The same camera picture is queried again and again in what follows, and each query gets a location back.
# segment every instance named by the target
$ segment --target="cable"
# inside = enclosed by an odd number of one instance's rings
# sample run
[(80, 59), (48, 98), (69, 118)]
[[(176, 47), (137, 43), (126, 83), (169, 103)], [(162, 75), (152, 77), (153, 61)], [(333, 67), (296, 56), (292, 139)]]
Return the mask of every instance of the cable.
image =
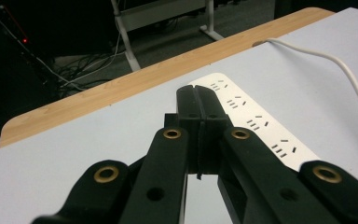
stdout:
[(356, 79), (356, 76), (353, 74), (353, 72), (351, 71), (351, 69), (344, 63), (342, 62), (339, 58), (334, 57), (332, 55), (328, 55), (328, 54), (324, 54), (321, 52), (317, 52), (317, 51), (313, 51), (310, 49), (303, 49), (300, 47), (296, 47), (293, 46), (292, 44), (289, 44), (287, 42), (281, 41), (279, 39), (275, 39), (275, 38), (268, 38), (266, 39), (264, 42), (270, 42), (270, 43), (275, 43), (275, 44), (280, 44), (283, 45), (289, 49), (293, 49), (302, 53), (306, 53), (306, 54), (310, 54), (310, 55), (314, 55), (314, 56), (318, 56), (318, 57), (322, 57), (325, 59), (328, 59), (330, 61), (332, 61), (333, 63), (335, 63), (336, 65), (339, 66), (339, 68), (342, 69), (342, 71), (345, 73), (345, 75), (347, 76), (348, 80), (351, 82), (357, 96), (358, 96), (358, 81)]
[(74, 83), (70, 83), (67, 79), (65, 79), (64, 77), (58, 75), (57, 73), (55, 73), (51, 68), (49, 68), (41, 59), (39, 59), (38, 57), (36, 57), (35, 55), (33, 55), (33, 53), (28, 50), (22, 43), (21, 41), (15, 36), (13, 35), (13, 33), (11, 33), (11, 31), (5, 26), (5, 24), (3, 22), (1, 22), (0, 20), (0, 24), (6, 29), (6, 31), (15, 39), (17, 40), (17, 42), (20, 44), (20, 46), (22, 46), (31, 56), (35, 57), (40, 63), (42, 63), (51, 74), (53, 74), (54, 76), (58, 77), (59, 79), (61, 79), (62, 81), (71, 84), (72, 86), (74, 86), (76, 89), (80, 90), (80, 91), (84, 91), (84, 89), (79, 88), (76, 84)]
[(75, 78), (75, 79), (71, 80), (69, 83), (65, 83), (64, 85), (62, 85), (62, 87), (66, 86), (66, 85), (68, 85), (68, 84), (70, 84), (70, 83), (73, 83), (73, 82), (75, 82), (75, 81), (78, 81), (79, 79), (81, 79), (81, 78), (83, 78), (83, 77), (88, 77), (89, 75), (94, 74), (94, 73), (96, 73), (96, 72), (99, 72), (99, 71), (103, 70), (104, 68), (108, 67), (108, 66), (115, 60), (115, 58), (116, 58), (116, 56), (117, 56), (118, 44), (119, 44), (119, 41), (120, 41), (120, 37), (121, 37), (121, 34), (118, 33), (117, 43), (116, 43), (116, 49), (115, 49), (115, 53), (114, 53), (113, 55), (111, 55), (111, 56), (109, 56), (109, 57), (107, 57), (107, 58), (105, 58), (105, 59), (102, 59), (102, 60), (100, 60), (100, 61), (98, 61), (98, 62), (96, 62), (96, 63), (93, 63), (93, 64), (91, 64), (91, 65), (85, 67), (85, 68), (83, 69), (83, 71), (86, 71), (87, 69), (91, 68), (92, 66), (94, 66), (94, 65), (97, 64), (97, 63), (100, 63), (100, 62), (105, 61), (105, 60), (107, 61), (108, 59), (110, 59), (110, 58), (113, 57), (112, 60), (109, 62), (109, 64), (107, 64), (107, 65), (105, 65), (105, 66), (103, 66), (103, 67), (101, 67), (101, 68), (98, 68), (98, 69), (96, 69), (96, 70), (94, 70), (94, 71), (92, 71), (92, 72), (89, 72), (89, 73), (87, 73), (86, 75), (83, 75), (83, 76), (81, 76), (81, 77)]
[(64, 66), (57, 66), (57, 73), (60, 74), (62, 77), (67, 77), (67, 79), (73, 79), (77, 76), (79, 76), (81, 73), (85, 72), (87, 69), (91, 68), (95, 64), (98, 64), (100, 62), (106, 61), (109, 59), (112, 55), (109, 54), (98, 54), (98, 55), (87, 55), (85, 57), (82, 57), (80, 59), (77, 59), (75, 61), (72, 61)]

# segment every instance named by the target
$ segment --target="white cable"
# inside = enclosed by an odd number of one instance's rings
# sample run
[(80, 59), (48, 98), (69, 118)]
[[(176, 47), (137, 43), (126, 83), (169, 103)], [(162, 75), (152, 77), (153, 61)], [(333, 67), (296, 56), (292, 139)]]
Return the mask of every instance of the white cable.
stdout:
[(4, 23), (1, 22), (0, 20), (0, 24), (6, 29), (6, 31), (11, 35), (11, 37), (13, 37), (15, 40), (17, 40), (17, 42), (19, 42), (20, 46), (22, 46), (28, 53), (30, 53), (33, 57), (35, 57), (40, 63), (42, 63), (48, 70), (50, 73), (52, 73), (53, 75), (55, 75), (56, 77), (58, 77), (59, 79), (61, 79), (62, 81), (66, 82), (67, 84), (71, 84), (72, 86), (74, 86), (76, 89), (78, 89), (79, 91), (84, 91), (85, 89), (81, 89), (79, 88), (76, 84), (69, 82), (68, 80), (66, 80), (64, 77), (58, 75), (57, 73), (55, 73), (51, 68), (48, 67), (47, 64), (45, 64), (41, 59), (39, 59), (38, 57), (34, 56), (33, 53), (28, 50), (22, 43), (21, 41), (15, 36), (13, 35), (13, 33), (10, 32), (10, 30), (5, 26)]
[(325, 59), (328, 59), (330, 61), (332, 61), (333, 63), (335, 63), (336, 65), (339, 66), (339, 68), (342, 69), (342, 71), (345, 73), (345, 75), (347, 76), (348, 80), (351, 82), (357, 96), (358, 96), (358, 81), (356, 79), (356, 76), (353, 74), (353, 72), (351, 71), (351, 69), (344, 63), (342, 62), (339, 58), (334, 57), (332, 55), (328, 55), (328, 54), (324, 54), (321, 52), (317, 52), (317, 51), (313, 51), (310, 49), (303, 49), (303, 48), (299, 48), (296, 46), (293, 46), (287, 42), (281, 41), (279, 39), (275, 39), (275, 38), (268, 38), (266, 39), (264, 42), (270, 42), (270, 43), (276, 43), (276, 44), (280, 44), (283, 45), (289, 49), (293, 49), (302, 53), (307, 53), (310, 55), (314, 55), (314, 56), (318, 56), (318, 57), (322, 57)]
[(118, 33), (117, 43), (116, 43), (116, 49), (115, 49), (115, 53), (114, 53), (113, 55), (111, 55), (111, 56), (109, 56), (109, 57), (106, 57), (106, 58), (104, 58), (104, 59), (101, 59), (100, 61), (98, 61), (98, 62), (96, 62), (96, 63), (93, 63), (93, 64), (87, 66), (85, 69), (83, 69), (83, 71), (85, 71), (85, 70), (91, 68), (92, 66), (94, 66), (94, 65), (97, 64), (97, 63), (100, 63), (100, 62), (102, 62), (102, 61), (105, 61), (105, 60), (107, 60), (107, 59), (113, 57), (113, 59), (109, 62), (109, 64), (105, 65), (104, 67), (102, 67), (102, 68), (100, 68), (100, 69), (97, 69), (97, 70), (95, 70), (95, 71), (89, 72), (89, 73), (87, 73), (87, 74), (85, 74), (85, 75), (83, 75), (83, 76), (81, 76), (81, 77), (77, 77), (77, 78), (75, 78), (75, 79), (69, 81), (68, 83), (63, 84), (61, 87), (64, 87), (64, 86), (66, 86), (66, 85), (68, 85), (68, 84), (72, 84), (72, 82), (78, 81), (79, 79), (81, 79), (81, 78), (83, 78), (83, 77), (88, 77), (89, 75), (94, 74), (94, 73), (96, 73), (96, 72), (99, 72), (99, 71), (103, 70), (104, 68), (108, 67), (108, 66), (115, 60), (116, 56), (118, 56), (117, 51), (118, 51), (118, 44), (119, 44), (120, 36), (121, 36), (121, 34)]

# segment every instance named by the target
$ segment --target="metal stand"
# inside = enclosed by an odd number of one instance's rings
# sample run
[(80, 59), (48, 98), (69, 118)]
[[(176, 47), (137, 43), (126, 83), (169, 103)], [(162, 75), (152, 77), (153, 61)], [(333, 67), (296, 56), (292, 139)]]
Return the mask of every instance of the metal stand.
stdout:
[(201, 31), (214, 40), (223, 39), (221, 35), (213, 30), (213, 0), (159, 0), (123, 11), (119, 10), (117, 0), (111, 0), (111, 2), (115, 13), (117, 28), (121, 33), (126, 48), (127, 61), (132, 71), (141, 69), (141, 66), (132, 52), (131, 43), (127, 35), (128, 31), (158, 21), (167, 20), (206, 6), (208, 24), (201, 26)]
[(200, 27), (201, 31), (203, 33), (205, 33), (206, 35), (210, 36), (212, 39), (214, 40), (221, 40), (224, 37), (222, 37), (220, 34), (218, 34), (214, 29), (213, 29), (213, 0), (205, 0), (205, 5), (206, 5), (206, 11), (208, 13), (208, 25), (203, 25)]

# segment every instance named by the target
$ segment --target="bolt hole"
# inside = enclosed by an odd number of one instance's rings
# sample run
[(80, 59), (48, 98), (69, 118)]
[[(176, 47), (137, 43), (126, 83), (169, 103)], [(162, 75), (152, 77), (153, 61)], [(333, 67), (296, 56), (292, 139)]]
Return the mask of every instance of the bolt hole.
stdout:
[(109, 183), (114, 181), (118, 176), (118, 168), (116, 166), (104, 166), (94, 174), (94, 180), (97, 183)]
[(169, 129), (164, 132), (164, 137), (169, 139), (175, 139), (180, 137), (181, 135), (182, 134), (180, 133), (180, 131), (175, 129)]
[(110, 176), (112, 176), (115, 172), (113, 170), (103, 170), (100, 172), (100, 177), (103, 177), (103, 178), (108, 178)]
[(250, 137), (250, 134), (243, 130), (234, 130), (232, 131), (231, 135), (238, 139), (247, 139), (248, 137)]
[(151, 201), (158, 202), (164, 198), (164, 189), (152, 188), (147, 192), (147, 198)]
[(342, 181), (341, 175), (334, 169), (327, 166), (323, 166), (323, 165), (315, 166), (313, 167), (312, 172), (318, 178), (328, 183), (337, 184)]
[(280, 194), (286, 201), (298, 201), (298, 195), (292, 189), (281, 189)]

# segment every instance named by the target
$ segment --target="power strip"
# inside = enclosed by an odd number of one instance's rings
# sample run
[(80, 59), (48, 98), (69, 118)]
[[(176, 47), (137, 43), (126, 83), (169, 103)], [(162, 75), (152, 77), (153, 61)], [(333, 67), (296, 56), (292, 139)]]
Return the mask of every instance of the power strip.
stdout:
[(287, 167), (299, 171), (303, 162), (319, 160), (318, 156), (225, 75), (213, 73), (190, 84), (214, 90), (233, 125), (255, 132)]

